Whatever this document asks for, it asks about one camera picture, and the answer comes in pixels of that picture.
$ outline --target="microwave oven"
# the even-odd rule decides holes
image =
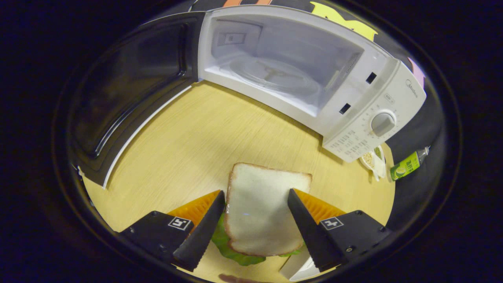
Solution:
[[[70,130],[72,163],[103,188],[142,127],[197,81],[235,90],[303,123],[345,162],[393,136],[426,99],[405,64],[374,42],[279,6],[155,19],[111,47],[84,78],[75,109],[80,124]],[[122,89],[111,93],[110,85]],[[90,110],[93,99],[100,104]]]

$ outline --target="microwave control panel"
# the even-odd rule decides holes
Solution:
[[[387,86],[351,121],[339,125],[323,147],[346,162],[383,144],[402,129],[419,111],[426,93],[407,67],[398,64]]]

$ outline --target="midea logo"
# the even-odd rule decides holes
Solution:
[[[414,93],[414,96],[417,98],[417,93],[415,93],[415,89],[412,87],[412,82],[410,80],[405,80],[405,85]]]

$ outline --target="black background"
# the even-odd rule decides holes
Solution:
[[[464,131],[457,185],[409,246],[351,281],[502,280],[501,6],[458,1],[358,3],[410,35],[454,88]],[[50,155],[57,96],[82,56],[167,8],[135,2],[2,2],[3,281],[156,281],[79,224],[58,191]]]

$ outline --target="screw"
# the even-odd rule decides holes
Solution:
[[[163,253],[167,252],[167,248],[163,244],[159,244],[159,250]]]

